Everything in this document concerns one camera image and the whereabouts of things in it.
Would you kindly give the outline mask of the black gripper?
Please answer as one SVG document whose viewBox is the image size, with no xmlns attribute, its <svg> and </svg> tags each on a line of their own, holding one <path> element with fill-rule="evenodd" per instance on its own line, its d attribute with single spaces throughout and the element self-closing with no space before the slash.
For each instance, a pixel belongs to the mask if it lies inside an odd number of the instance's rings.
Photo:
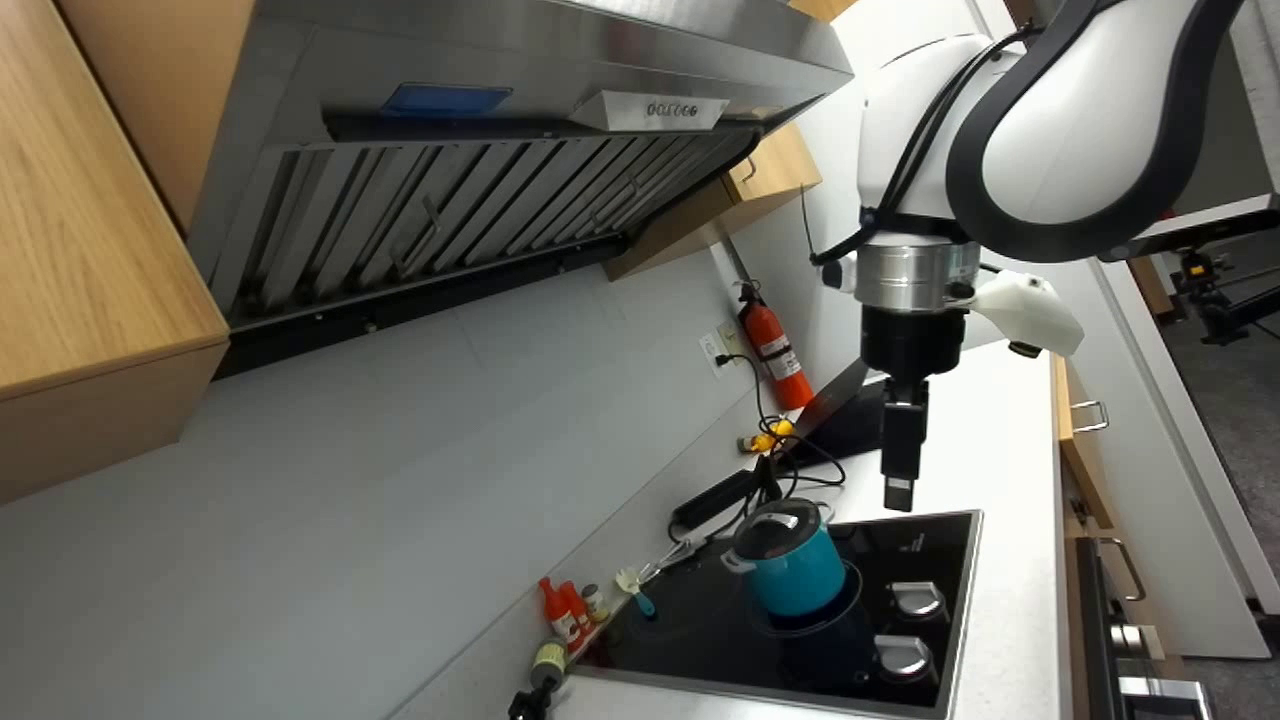
<svg viewBox="0 0 1280 720">
<path fill-rule="evenodd" d="M 861 351 L 893 375 L 932 375 L 960 363 L 965 311 L 976 297 L 976 244 L 940 235 L 875 235 L 858 255 Z M 911 511 L 911 478 L 928 438 L 928 378 L 911 400 L 884 390 L 884 506 Z"/>
</svg>

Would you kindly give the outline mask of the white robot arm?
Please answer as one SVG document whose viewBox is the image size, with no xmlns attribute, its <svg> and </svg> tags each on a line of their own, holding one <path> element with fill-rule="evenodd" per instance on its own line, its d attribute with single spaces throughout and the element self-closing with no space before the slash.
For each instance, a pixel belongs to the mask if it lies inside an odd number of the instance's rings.
<svg viewBox="0 0 1280 720">
<path fill-rule="evenodd" d="M 1062 0 L 1022 32 L 895 55 L 861 113 L 861 220 L 812 264 L 861 303 L 884 375 L 884 502 L 915 496 L 928 378 L 988 319 L 1068 357 L 1083 329 L 1034 271 L 1166 241 L 1208 136 L 1213 65 L 1246 0 Z"/>
</svg>

